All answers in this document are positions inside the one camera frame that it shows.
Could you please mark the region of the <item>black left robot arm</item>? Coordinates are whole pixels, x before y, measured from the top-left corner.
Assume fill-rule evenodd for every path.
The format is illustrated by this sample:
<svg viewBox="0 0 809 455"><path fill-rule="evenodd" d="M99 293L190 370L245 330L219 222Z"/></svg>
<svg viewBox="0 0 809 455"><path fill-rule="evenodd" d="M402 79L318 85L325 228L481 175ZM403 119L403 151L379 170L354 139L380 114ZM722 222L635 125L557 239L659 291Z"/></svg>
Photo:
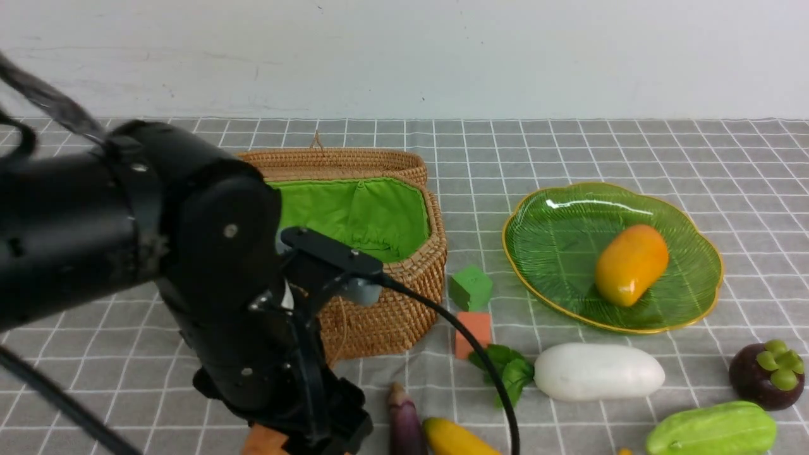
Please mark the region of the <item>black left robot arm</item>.
<svg viewBox="0 0 809 455"><path fill-rule="evenodd" d="M327 366L320 309L373 257L281 229L262 173L162 122L80 154L2 165L2 331L153 282L200 362L194 388L287 435L289 454L355 454L364 393Z"/></svg>

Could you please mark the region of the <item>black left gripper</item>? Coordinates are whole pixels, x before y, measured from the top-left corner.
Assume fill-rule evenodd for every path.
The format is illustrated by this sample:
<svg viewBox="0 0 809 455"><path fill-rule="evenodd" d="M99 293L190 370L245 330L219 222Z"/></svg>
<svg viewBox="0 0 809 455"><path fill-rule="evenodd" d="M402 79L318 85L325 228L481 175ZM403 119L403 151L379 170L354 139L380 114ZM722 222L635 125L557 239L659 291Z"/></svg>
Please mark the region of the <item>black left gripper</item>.
<svg viewBox="0 0 809 455"><path fill-rule="evenodd" d="M171 294L171 315L200 368L196 391L286 436L289 454L357 454L372 434L366 398L327 366L320 324L284 285L247 300Z"/></svg>

